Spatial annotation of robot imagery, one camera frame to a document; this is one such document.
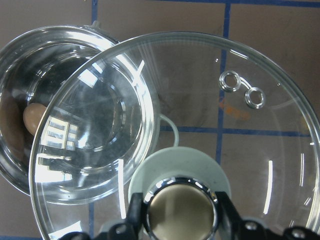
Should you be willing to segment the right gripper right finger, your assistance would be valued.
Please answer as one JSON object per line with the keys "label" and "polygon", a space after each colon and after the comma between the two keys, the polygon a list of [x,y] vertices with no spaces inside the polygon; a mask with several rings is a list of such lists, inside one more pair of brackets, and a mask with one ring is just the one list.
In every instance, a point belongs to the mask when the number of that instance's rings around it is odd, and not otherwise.
{"label": "right gripper right finger", "polygon": [[233,205],[229,195],[216,191],[218,207],[218,233],[222,240],[241,240],[243,219]]}

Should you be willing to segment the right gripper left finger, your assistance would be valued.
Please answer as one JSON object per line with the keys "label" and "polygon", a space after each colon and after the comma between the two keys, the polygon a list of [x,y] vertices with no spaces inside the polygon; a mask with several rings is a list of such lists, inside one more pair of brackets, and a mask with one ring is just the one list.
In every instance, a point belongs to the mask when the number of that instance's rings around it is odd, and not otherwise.
{"label": "right gripper left finger", "polygon": [[142,192],[135,192],[132,194],[126,224],[128,225],[128,234],[127,240],[138,240],[140,237],[141,229],[144,225],[144,212],[145,212],[145,204],[144,204],[144,195]]}

